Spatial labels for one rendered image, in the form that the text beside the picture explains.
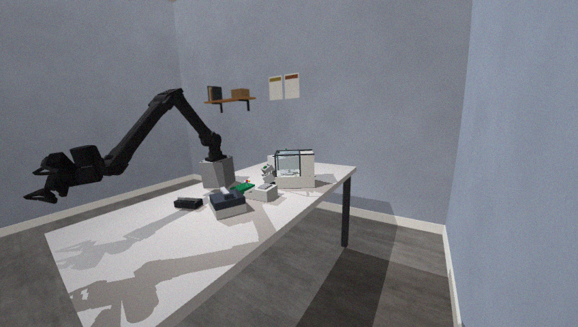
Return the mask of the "green tube rack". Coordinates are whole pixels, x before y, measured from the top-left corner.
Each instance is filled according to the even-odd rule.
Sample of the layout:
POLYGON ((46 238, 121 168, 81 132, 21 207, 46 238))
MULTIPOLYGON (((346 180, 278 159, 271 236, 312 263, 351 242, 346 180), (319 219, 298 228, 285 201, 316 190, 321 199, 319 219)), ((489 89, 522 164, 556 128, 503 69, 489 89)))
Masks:
POLYGON ((250 183, 250 185, 246 185, 246 183, 242 183, 240 185, 231 187, 230 190, 238 189, 242 194, 244 194, 245 191, 247 191, 248 189, 251 189, 252 187, 255 187, 255 184, 250 183))

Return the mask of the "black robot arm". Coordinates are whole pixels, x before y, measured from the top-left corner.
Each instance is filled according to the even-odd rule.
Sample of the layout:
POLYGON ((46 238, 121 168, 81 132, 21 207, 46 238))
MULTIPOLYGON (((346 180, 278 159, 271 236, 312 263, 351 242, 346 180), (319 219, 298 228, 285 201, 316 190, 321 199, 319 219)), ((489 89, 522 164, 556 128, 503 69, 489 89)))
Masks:
POLYGON ((103 176, 120 175, 128 167, 128 162, 159 119, 175 106, 198 132, 201 144, 208 146, 210 153, 205 161, 218 161, 227 158, 220 150, 221 136, 211 131, 189 105, 183 95, 183 89, 169 89, 157 94, 148 104, 148 109, 128 131, 124 138, 108 155, 101 157, 95 145, 79 146, 70 149, 74 163, 63 153, 51 153, 45 157, 42 169, 58 173, 55 183, 60 187, 100 182, 103 176), (89 166, 89 167, 87 167, 89 166), (85 168, 84 168, 85 167, 85 168), (75 172, 78 172, 76 179, 75 172))

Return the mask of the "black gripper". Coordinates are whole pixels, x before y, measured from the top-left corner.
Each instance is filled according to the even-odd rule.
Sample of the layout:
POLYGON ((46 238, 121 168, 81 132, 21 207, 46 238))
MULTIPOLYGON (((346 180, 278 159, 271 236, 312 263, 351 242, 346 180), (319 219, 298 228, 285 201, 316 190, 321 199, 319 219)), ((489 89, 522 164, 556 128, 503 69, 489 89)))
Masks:
POLYGON ((59 193, 59 196, 65 197, 65 196, 67 196, 69 187, 73 187, 73 186, 77 186, 77 185, 84 185, 78 181, 79 184, 77 184, 77 185, 60 187, 58 184, 55 183, 55 177, 56 177, 57 173, 51 172, 51 171, 41 172, 42 170, 44 170, 44 169, 42 169, 42 167, 41 167, 32 173, 34 175, 49 175, 46 179, 46 183, 45 183, 44 188, 23 196, 23 198, 25 198, 26 200, 39 200, 39 201, 43 201, 43 202, 49 202, 52 204, 56 204, 58 198, 55 197, 56 195, 54 193, 52 193, 51 190, 57 191, 59 193), (43 197, 34 197, 34 196, 43 196, 43 197))

